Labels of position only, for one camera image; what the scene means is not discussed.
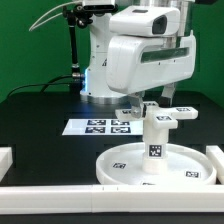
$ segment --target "green wall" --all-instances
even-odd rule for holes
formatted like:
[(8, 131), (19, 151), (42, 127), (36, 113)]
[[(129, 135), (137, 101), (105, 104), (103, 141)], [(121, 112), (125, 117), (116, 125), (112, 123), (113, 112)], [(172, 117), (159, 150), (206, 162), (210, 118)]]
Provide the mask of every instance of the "green wall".
[[(44, 83), (70, 73), (68, 26), (60, 17), (29, 32), (29, 27), (47, 10), (65, 0), (1, 0), (0, 2), (0, 101), (17, 86)], [(224, 1), (212, 6), (195, 5), (193, 29), (197, 60), (193, 77), (182, 81), (180, 90), (196, 90), (224, 107)], [(88, 29), (77, 33), (82, 69), (89, 60)]]

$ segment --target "robot camera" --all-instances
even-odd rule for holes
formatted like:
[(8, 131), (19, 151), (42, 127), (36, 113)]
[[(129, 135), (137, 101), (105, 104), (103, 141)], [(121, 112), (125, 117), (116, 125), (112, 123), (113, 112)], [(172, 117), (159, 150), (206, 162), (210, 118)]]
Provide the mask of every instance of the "robot camera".
[(90, 11), (93, 13), (97, 12), (116, 12), (117, 5), (115, 4), (115, 0), (84, 0), (83, 1), (83, 9), (85, 11)]

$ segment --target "cable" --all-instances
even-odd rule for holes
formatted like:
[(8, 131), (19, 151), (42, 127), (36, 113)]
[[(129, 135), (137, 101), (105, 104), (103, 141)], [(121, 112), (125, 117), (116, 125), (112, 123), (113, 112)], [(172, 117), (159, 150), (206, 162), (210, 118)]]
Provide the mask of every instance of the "cable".
[(41, 89), (41, 92), (44, 92), (45, 89), (47, 89), (49, 87), (49, 84), (51, 84), (53, 82), (56, 82), (58, 80), (61, 80), (61, 79), (68, 79), (68, 78), (72, 78), (72, 76), (71, 75), (65, 75), (65, 76), (59, 76), (59, 77), (53, 78), (46, 85), (43, 86), (43, 88)]
[[(39, 22), (44, 18), (46, 17), (47, 15), (49, 15), (50, 13), (52, 13), (53, 11), (55, 11), (56, 9), (59, 9), (61, 7), (64, 7), (64, 6), (67, 6), (67, 5), (74, 5), (74, 4), (77, 4), (77, 3), (81, 3), (82, 1), (80, 0), (73, 0), (73, 2), (67, 2), (67, 3), (64, 3), (64, 4), (61, 4), (61, 5), (58, 5), (54, 8), (52, 8), (51, 10), (49, 10), (48, 12), (46, 12), (44, 15), (42, 15), (29, 29), (29, 31), (33, 31), (34, 29), (36, 29), (37, 27), (41, 26), (39, 25)], [(56, 16), (52, 16), (51, 18), (45, 20), (44, 22), (42, 22), (42, 25), (45, 24), (46, 22), (58, 17), (59, 14), (57, 14)]]
[(15, 91), (19, 90), (19, 89), (24, 89), (24, 88), (28, 88), (28, 87), (38, 87), (38, 86), (45, 86), (45, 85), (48, 85), (48, 86), (56, 86), (56, 85), (69, 85), (71, 84), (71, 82), (60, 82), (60, 83), (40, 83), (40, 84), (30, 84), (30, 85), (24, 85), (24, 86), (19, 86), (19, 87), (16, 87), (15, 89), (11, 90), (6, 99), (8, 99)]
[(38, 25), (34, 26), (33, 28), (30, 28), (29, 31), (31, 32), (31, 31), (35, 30), (36, 28), (38, 28), (38, 27), (44, 25), (45, 23), (49, 22), (50, 20), (55, 19), (55, 18), (58, 17), (58, 16), (61, 16), (62, 14), (63, 14), (63, 13), (58, 13), (57, 15), (52, 16), (52, 17), (50, 17), (49, 19), (46, 19), (45, 21), (39, 23)]

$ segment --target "black pole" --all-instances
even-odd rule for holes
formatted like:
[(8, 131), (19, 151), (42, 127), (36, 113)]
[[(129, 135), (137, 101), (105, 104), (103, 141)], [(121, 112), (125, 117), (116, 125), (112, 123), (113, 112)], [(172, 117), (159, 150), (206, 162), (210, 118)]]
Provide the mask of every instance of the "black pole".
[(76, 17), (72, 12), (68, 12), (67, 21), (69, 26), (71, 53), (72, 53), (72, 73), (80, 74), (77, 44), (76, 44), (76, 31), (75, 31)]

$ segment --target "black table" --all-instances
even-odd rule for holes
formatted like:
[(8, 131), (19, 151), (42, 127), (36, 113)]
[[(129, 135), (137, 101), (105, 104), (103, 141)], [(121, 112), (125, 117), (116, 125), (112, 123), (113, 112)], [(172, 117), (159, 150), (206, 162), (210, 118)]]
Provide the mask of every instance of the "black table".
[[(157, 100), (148, 92), (145, 100)], [(196, 120), (179, 121), (170, 143), (205, 152), (206, 145), (224, 149), (224, 109), (197, 92), (177, 92), (173, 106), (193, 106)], [(18, 93), (0, 104), (0, 146), (13, 149), (13, 165), (0, 186), (98, 184), (97, 156), (116, 145), (140, 142), (141, 136), (62, 136), (71, 118), (115, 118), (124, 105), (81, 102), (71, 93)], [(110, 213), (0, 216), (0, 223), (223, 223), (214, 213)]]

